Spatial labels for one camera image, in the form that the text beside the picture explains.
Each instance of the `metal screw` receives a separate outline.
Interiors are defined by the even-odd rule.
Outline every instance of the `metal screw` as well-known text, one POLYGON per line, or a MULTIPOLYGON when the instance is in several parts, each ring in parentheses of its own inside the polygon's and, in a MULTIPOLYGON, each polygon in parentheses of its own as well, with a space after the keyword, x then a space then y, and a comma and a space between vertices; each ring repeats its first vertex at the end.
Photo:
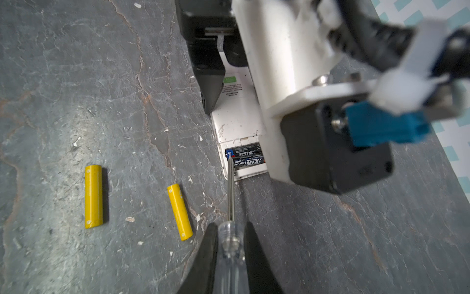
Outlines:
POLYGON ((348 125, 348 118, 335 118, 331 121, 333 129, 337 133, 341 133, 343 129, 348 125))
POLYGON ((333 76, 330 74, 324 74, 322 76, 317 77, 312 81, 312 86, 321 86, 324 87, 328 84, 333 83, 333 76))

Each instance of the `gray stone surface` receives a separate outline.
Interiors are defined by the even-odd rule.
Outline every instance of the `gray stone surface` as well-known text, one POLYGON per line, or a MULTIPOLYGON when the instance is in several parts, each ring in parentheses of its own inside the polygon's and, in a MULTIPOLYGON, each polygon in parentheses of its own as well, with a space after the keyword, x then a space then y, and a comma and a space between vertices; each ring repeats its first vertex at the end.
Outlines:
MULTIPOLYGON (((175 293, 225 217, 174 5, 138 3, 0 2, 3 293, 175 293), (109 221, 85 230, 91 163, 107 168, 109 221), (185 242, 172 183, 195 231, 185 242)), ((333 72, 356 69, 374 75, 350 60, 333 72)), ((237 213, 286 293, 469 292, 470 205, 436 136, 393 154, 394 176, 340 197, 267 175, 238 183, 237 213)))

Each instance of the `screw hole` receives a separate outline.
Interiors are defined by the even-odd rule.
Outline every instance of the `screw hole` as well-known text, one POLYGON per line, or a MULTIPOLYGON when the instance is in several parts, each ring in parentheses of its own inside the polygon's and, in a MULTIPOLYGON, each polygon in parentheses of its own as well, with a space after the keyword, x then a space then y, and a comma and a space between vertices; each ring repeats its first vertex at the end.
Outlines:
POLYGON ((385 171, 389 174, 393 172, 393 163, 391 161, 385 162, 385 171))
POLYGON ((323 109, 321 110, 323 112, 323 115, 330 119, 331 118, 331 107, 329 107, 328 105, 326 105, 325 107, 323 107, 323 109))

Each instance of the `clear screwdriver handle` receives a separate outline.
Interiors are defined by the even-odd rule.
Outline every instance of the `clear screwdriver handle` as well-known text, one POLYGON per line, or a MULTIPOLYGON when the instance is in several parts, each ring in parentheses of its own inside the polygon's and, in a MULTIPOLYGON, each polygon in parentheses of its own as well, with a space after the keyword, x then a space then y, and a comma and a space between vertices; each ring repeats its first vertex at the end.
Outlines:
POLYGON ((243 226, 235 223, 234 163, 228 158, 227 221, 219 226, 219 250, 214 294, 248 294, 248 274, 243 249, 243 226))

